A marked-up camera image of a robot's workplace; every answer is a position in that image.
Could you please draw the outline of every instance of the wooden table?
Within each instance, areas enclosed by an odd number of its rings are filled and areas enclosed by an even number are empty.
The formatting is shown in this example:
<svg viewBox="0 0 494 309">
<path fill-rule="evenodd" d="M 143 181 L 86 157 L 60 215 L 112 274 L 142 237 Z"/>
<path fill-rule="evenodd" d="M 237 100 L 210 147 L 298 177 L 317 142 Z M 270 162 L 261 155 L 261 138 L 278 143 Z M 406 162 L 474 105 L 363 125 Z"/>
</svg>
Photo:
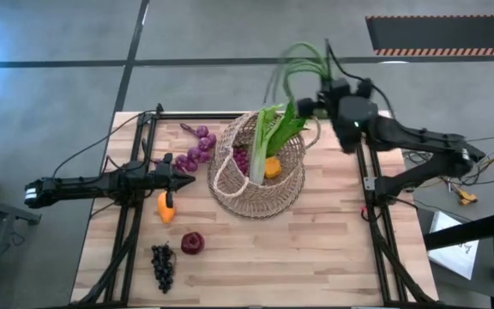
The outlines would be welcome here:
<svg viewBox="0 0 494 309">
<path fill-rule="evenodd" d="M 118 113 L 113 127 L 134 115 Z M 184 154 L 196 144 L 196 138 L 179 127 L 180 122 L 158 121 L 154 158 L 166 152 Z M 217 136 L 230 123 L 182 122 L 194 127 L 205 124 Z M 125 125 L 108 143 L 107 154 L 117 164 L 129 160 L 135 127 L 135 121 Z M 303 135 L 308 142 L 315 130 Z M 400 150 L 380 153 L 379 160 L 385 175 L 404 170 Z M 340 152 L 334 132 L 323 123 L 321 139 L 307 152 L 304 164 L 306 180 L 298 200 L 266 221 L 249 221 L 224 211 L 208 190 L 207 165 L 194 173 L 195 183 L 174 195 L 177 213 L 171 224 L 160 222 L 156 191 L 144 203 L 129 306 L 381 305 L 369 226 L 360 217 L 364 197 L 356 156 Z M 407 194 L 402 198 L 412 199 Z M 109 202 L 97 199 L 93 211 Z M 390 212 L 401 261 L 420 287 L 437 299 L 416 210 L 396 204 Z M 113 206 L 90 221 L 72 300 L 85 295 L 110 262 L 118 214 L 119 207 Z M 205 238 L 205 250 L 188 256 L 181 252 L 180 240 L 193 231 Z M 162 294 L 150 263 L 150 247 L 167 241 L 178 260 L 172 289 Z M 117 296 L 123 268 L 117 274 Z M 387 273 L 397 299 L 389 265 Z"/>
</svg>

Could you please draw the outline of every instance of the basket handle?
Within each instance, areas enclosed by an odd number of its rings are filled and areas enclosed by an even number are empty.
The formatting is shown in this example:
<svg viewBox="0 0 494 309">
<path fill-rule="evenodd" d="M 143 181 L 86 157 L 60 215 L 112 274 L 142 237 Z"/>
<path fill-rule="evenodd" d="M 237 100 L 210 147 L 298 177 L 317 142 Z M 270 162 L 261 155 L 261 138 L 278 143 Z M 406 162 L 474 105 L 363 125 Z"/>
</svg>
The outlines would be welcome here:
<svg viewBox="0 0 494 309">
<path fill-rule="evenodd" d="M 256 112 L 250 112 L 249 114 L 247 114 L 247 116 L 245 116 L 244 119 L 242 119 L 241 122 L 236 126 L 236 129 L 234 130 L 233 135 L 236 136 L 238 134 L 239 129 L 241 127 L 243 127 L 243 125 L 247 121 L 249 121 L 249 119 L 254 117 L 255 115 L 256 115 Z M 217 193 L 221 194 L 221 196 L 223 196 L 223 197 L 228 197 L 228 198 L 239 197 L 245 191 L 245 189 L 247 188 L 247 185 L 249 184 L 249 178 L 247 178 L 247 177 L 244 177 L 244 183 L 241 185 L 241 188 L 239 188 L 239 190 L 237 190 L 234 193 L 225 193 L 221 189 L 219 189 L 220 175 L 222 174 L 222 172 L 226 168 L 226 165 L 230 162 L 230 159 L 232 158 L 232 154 L 233 154 L 232 145 L 230 145 L 230 146 L 226 145 L 225 150 L 228 151 L 228 155 L 226 156 L 226 158 L 224 159 L 224 162 L 222 163 L 222 165 L 220 166 L 216 175 L 214 176 L 213 188 Z"/>
<path fill-rule="evenodd" d="M 316 138 L 314 138 L 308 145 L 306 145 L 306 147 L 305 147 L 306 150 L 308 150 L 312 146 L 316 145 L 316 142 L 319 141 L 319 137 L 322 134 L 322 126 L 319 124 L 317 117 L 313 116 L 312 119 L 316 122 L 317 133 L 316 133 Z"/>
<path fill-rule="evenodd" d="M 224 162 L 220 166 L 219 171 L 216 173 L 216 176 L 214 176 L 213 188 L 215 191 L 217 191 L 223 197 L 228 197 L 228 198 L 239 197 L 245 191 L 245 189 L 247 188 L 247 185 L 249 184 L 249 178 L 248 177 L 244 177 L 244 183 L 241 185 L 241 188 L 239 188 L 239 190 L 237 190 L 234 193 L 225 193 L 219 189 L 220 175 L 222 174 L 222 172 L 226 168 L 226 165 L 228 164 L 228 162 L 230 162 L 230 159 L 232 158 L 232 153 L 233 153 L 232 148 L 226 147 L 226 150 L 228 150 L 228 155 L 224 159 Z"/>
</svg>

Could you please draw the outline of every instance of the black floor mat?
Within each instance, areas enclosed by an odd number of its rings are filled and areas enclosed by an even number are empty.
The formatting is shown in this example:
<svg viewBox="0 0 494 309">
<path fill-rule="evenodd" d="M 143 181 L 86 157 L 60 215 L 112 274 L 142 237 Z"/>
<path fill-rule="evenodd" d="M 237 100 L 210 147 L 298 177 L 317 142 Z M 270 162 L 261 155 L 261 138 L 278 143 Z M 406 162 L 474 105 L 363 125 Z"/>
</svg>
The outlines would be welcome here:
<svg viewBox="0 0 494 309">
<path fill-rule="evenodd" d="M 494 56 L 494 15 L 367 16 L 379 56 Z"/>
</svg>

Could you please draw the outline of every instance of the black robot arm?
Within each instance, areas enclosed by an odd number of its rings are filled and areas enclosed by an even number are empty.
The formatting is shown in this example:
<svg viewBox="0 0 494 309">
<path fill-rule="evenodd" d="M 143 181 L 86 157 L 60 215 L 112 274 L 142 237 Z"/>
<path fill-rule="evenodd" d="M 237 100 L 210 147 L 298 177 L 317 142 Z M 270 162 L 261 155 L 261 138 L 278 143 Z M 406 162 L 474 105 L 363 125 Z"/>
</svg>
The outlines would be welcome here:
<svg viewBox="0 0 494 309">
<path fill-rule="evenodd" d="M 119 169 L 102 173 L 98 177 L 53 179 L 42 178 L 26 186 L 24 203 L 33 209 L 53 205 L 58 201 L 109 197 L 123 205 L 135 194 L 147 190 L 176 191 L 196 180 L 171 167 L 172 154 L 166 154 L 155 171 L 146 173 L 144 162 L 131 161 Z"/>
<path fill-rule="evenodd" d="M 354 93 L 345 79 L 322 82 L 318 100 L 303 99 L 297 103 L 300 117 L 312 116 L 317 109 L 327 112 L 334 133 L 345 153 L 355 152 L 362 139 L 375 151 L 405 148 L 432 153 L 425 164 L 394 177 L 364 179 L 365 187 L 374 188 L 377 200 L 387 202 L 407 187 L 418 187 L 438 176 L 461 177 L 472 170 L 473 163 L 485 154 L 468 144 L 464 136 L 443 134 L 427 129 L 412 129 L 397 120 L 378 114 L 370 101 L 371 80 L 363 80 Z"/>
</svg>

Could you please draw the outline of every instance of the purple grapes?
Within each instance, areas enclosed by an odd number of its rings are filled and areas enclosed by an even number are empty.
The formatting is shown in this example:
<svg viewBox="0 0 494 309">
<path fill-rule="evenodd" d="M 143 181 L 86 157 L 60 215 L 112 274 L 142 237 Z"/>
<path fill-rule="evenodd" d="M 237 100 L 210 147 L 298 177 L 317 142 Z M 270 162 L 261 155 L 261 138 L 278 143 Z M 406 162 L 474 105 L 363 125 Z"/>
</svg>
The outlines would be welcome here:
<svg viewBox="0 0 494 309">
<path fill-rule="evenodd" d="M 247 158 L 247 150 L 243 147 L 234 147 L 233 159 L 236 161 L 239 171 L 241 171 L 243 175 L 246 175 L 249 171 L 249 159 Z"/>
</svg>

